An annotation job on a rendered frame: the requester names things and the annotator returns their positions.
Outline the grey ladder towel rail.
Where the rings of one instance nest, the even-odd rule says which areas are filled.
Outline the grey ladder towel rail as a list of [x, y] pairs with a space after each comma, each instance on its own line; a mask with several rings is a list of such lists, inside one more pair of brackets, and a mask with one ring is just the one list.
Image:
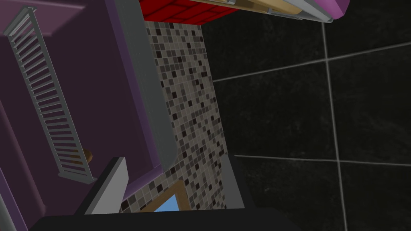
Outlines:
[[59, 176], [90, 184], [88, 160], [56, 76], [34, 6], [22, 6], [3, 31], [40, 120]]

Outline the wooden framed blue window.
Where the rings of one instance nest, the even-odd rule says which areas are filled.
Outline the wooden framed blue window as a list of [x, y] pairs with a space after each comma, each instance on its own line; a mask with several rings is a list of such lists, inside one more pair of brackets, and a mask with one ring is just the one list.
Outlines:
[[187, 197], [185, 184], [183, 181], [179, 180], [164, 193], [143, 207], [140, 212], [189, 210], [191, 210], [191, 207]]

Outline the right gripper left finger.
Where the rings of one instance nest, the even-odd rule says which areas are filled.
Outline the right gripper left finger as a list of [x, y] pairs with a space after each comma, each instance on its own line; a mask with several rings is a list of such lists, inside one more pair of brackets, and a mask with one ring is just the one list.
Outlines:
[[74, 214], [117, 213], [128, 181], [129, 175], [125, 158], [123, 156], [113, 158], [93, 184]]

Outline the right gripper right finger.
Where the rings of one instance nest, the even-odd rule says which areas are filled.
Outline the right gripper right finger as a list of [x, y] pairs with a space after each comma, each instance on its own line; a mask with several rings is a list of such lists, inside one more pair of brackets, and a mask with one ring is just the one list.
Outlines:
[[253, 209], [254, 202], [236, 156], [224, 154], [221, 161], [226, 208]]

